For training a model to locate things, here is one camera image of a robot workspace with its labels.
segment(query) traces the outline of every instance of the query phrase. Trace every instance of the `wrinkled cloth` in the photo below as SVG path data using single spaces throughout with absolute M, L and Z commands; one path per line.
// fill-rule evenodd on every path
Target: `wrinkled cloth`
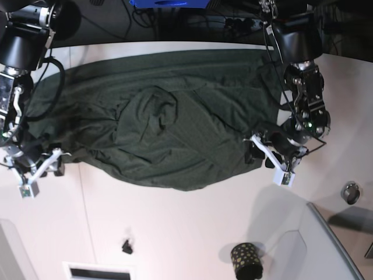
M 65 163 L 85 162 L 140 186 L 197 190 L 262 164 L 245 164 L 242 140 L 258 121 L 276 122 L 278 109 L 258 80 L 263 56 L 181 51 L 73 68 L 56 108 L 30 131 L 49 134 L 46 145 L 61 143 L 72 154 Z M 260 75 L 279 101 L 272 67 Z M 48 107 L 58 81 L 56 74 L 40 83 L 28 116 Z

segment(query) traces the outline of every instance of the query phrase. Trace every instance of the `gray panel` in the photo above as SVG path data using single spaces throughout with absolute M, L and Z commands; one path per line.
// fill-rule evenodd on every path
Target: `gray panel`
M 0 280 L 26 280 L 0 226 Z

